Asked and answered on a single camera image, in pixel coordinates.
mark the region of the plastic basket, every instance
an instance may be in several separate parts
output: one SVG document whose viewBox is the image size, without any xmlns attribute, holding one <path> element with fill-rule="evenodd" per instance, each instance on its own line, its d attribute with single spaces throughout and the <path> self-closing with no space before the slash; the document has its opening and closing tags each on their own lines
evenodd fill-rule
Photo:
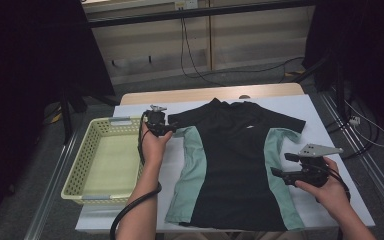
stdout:
<svg viewBox="0 0 384 240">
<path fill-rule="evenodd" d="M 61 192 L 78 204 L 125 204 L 142 173 L 140 118 L 90 122 Z"/>
</svg>

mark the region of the finger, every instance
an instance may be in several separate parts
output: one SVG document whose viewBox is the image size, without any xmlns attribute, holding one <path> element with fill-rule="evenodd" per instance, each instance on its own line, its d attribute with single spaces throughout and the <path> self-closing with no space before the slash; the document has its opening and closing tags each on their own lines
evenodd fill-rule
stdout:
<svg viewBox="0 0 384 240">
<path fill-rule="evenodd" d="M 315 187 L 311 184 L 308 184 L 306 182 L 300 181 L 300 180 L 295 181 L 295 186 L 297 186 L 298 188 L 310 193 L 313 196 L 316 196 L 317 191 L 319 191 L 319 189 L 317 187 Z"/>
<path fill-rule="evenodd" d="M 335 170 L 336 172 L 338 172 L 338 165 L 336 164 L 335 161 L 333 161 L 332 159 L 328 158 L 328 157 L 323 157 L 323 159 L 325 160 L 327 166 L 333 170 Z"/>
<path fill-rule="evenodd" d="M 161 139 L 166 143 L 168 142 L 168 140 L 170 140 L 172 136 L 173 136 L 173 132 L 168 131 L 163 137 L 161 137 Z"/>
</svg>

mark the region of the gray floor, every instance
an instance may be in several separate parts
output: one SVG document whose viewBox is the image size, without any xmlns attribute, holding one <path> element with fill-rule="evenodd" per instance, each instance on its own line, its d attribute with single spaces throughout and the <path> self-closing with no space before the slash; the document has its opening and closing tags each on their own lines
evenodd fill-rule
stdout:
<svg viewBox="0 0 384 240">
<path fill-rule="evenodd" d="M 299 63 L 300 61 L 298 60 L 286 65 L 286 71 L 302 69 Z M 119 99 L 125 93 L 129 92 L 218 86 L 209 81 L 228 86 L 277 83 L 282 80 L 283 67 L 271 71 L 256 72 L 256 70 L 262 70 L 275 65 L 276 64 L 268 64 L 264 66 L 260 65 L 222 70 L 217 74 L 206 75 L 206 81 L 200 78 L 188 78 L 179 75 L 152 81 L 120 84 L 114 87 L 117 92 L 116 98 Z M 285 78 L 283 81 L 291 81 L 291 78 Z M 311 79 L 306 80 L 302 83 L 302 86 L 304 91 L 310 95 L 322 121 L 326 125 L 334 121 L 334 118 L 321 100 L 321 93 L 315 91 L 313 81 Z M 100 105 L 100 103 L 93 99 L 86 99 L 86 101 L 90 105 L 86 113 L 72 113 L 71 115 L 74 124 L 79 128 L 79 132 L 85 131 L 87 122 L 91 119 L 111 116 L 113 111 L 113 108 Z M 6 197 L 1 204 L 0 239 L 25 238 L 29 226 L 35 216 L 35 212 L 47 189 L 49 179 L 54 174 L 53 169 L 55 169 L 55 166 L 58 164 L 57 160 L 63 150 L 63 138 L 64 131 L 61 122 L 44 126 L 29 165 L 26 167 L 24 174 L 19 181 L 15 183 L 15 194 Z M 353 149 L 343 135 L 343 131 L 332 133 L 331 138 L 336 146 L 344 148 L 344 156 L 353 152 Z M 384 143 L 384 136 L 381 136 L 379 142 Z M 79 143 L 77 142 L 74 145 L 73 151 L 75 152 Z M 373 156 L 376 163 L 379 165 L 379 168 L 384 173 L 384 148 L 373 147 L 369 153 Z M 384 239 L 384 196 L 371 180 L 372 178 L 369 176 L 360 158 L 357 157 L 346 160 L 345 164 L 375 220 L 376 227 L 372 228 L 373 233 L 378 239 Z M 62 173 L 62 176 L 66 176 L 67 169 Z M 61 184 L 64 180 L 65 179 L 62 179 L 57 183 L 57 189 L 61 189 Z M 76 218 L 80 212 L 80 206 L 74 203 L 69 203 L 69 207 L 67 207 L 67 201 L 61 200 L 59 192 L 53 197 L 55 198 L 55 201 L 50 206 L 50 211 L 46 214 L 47 219 L 44 222 L 43 228 L 40 228 L 37 235 L 40 236 L 40 239 L 108 239 L 107 235 L 89 235 L 74 231 Z M 336 231 L 336 229 L 314 230 L 307 231 L 307 235 L 308 239 L 311 240 L 336 239 Z"/>
</svg>

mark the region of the black curtain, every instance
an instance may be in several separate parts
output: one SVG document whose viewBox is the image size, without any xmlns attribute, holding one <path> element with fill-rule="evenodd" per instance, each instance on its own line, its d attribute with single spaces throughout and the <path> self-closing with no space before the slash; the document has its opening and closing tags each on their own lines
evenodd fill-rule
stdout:
<svg viewBox="0 0 384 240">
<path fill-rule="evenodd" d="M 114 94 L 86 23 L 78 0 L 0 0 L 0 202 L 63 86 L 72 99 Z"/>
<path fill-rule="evenodd" d="M 316 73 L 316 87 L 327 90 L 343 67 L 345 81 L 384 123 L 384 0 L 333 1 L 316 7 L 303 65 L 329 56 Z"/>
</svg>

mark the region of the metal rail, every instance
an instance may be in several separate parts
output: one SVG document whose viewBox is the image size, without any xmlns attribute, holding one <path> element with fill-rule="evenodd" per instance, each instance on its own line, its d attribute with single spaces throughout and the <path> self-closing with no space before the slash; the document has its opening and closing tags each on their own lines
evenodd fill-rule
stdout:
<svg viewBox="0 0 384 240">
<path fill-rule="evenodd" d="M 182 11 L 170 11 L 162 13 L 152 13 L 137 16 L 128 17 L 114 17 L 114 18 L 100 18 L 90 20 L 87 26 L 90 28 L 109 27 L 117 25 L 126 25 L 134 23 L 145 23 L 145 22 L 156 22 L 166 21 L 181 18 L 195 18 L 215 15 L 225 15 L 233 13 L 244 13 L 244 12 L 256 12 L 265 10 L 285 9 L 285 8 L 296 8 L 313 6 L 321 3 L 332 2 L 333 0 L 278 0 L 263 3 L 253 4 L 241 4 L 224 7 L 208 7 L 208 8 L 197 8 Z"/>
<path fill-rule="evenodd" d="M 43 228 L 45 227 L 45 223 L 49 212 L 51 211 L 52 203 L 55 197 L 59 194 L 57 186 L 61 181 L 62 174 L 64 169 L 67 167 L 68 158 L 72 154 L 74 145 L 78 140 L 79 129 L 84 124 L 84 115 L 81 119 L 80 126 L 78 126 L 69 141 L 64 145 L 61 155 L 58 159 L 57 165 L 55 167 L 54 172 L 52 173 L 49 184 L 46 188 L 46 191 L 40 201 L 39 207 L 36 210 L 36 213 L 33 217 L 33 220 L 30 223 L 30 226 L 27 230 L 25 240 L 38 240 L 40 239 L 40 235 L 42 234 Z"/>
<path fill-rule="evenodd" d="M 326 108 L 329 110 L 330 114 L 334 119 L 341 119 L 339 114 L 336 112 L 336 104 L 335 101 L 330 96 L 322 95 L 321 99 L 325 104 Z M 342 126 L 343 122 L 341 120 L 338 121 L 338 126 Z M 343 134 L 345 138 L 348 140 L 349 144 L 353 148 L 354 151 L 361 149 L 364 144 L 360 141 L 357 134 L 354 132 L 352 128 L 345 127 L 343 130 Z M 360 161 L 363 166 L 366 168 L 369 176 L 372 178 L 374 184 L 378 188 L 379 192 L 384 197 L 384 174 L 376 164 L 376 161 L 372 158 L 369 152 L 365 152 L 360 155 Z"/>
</svg>

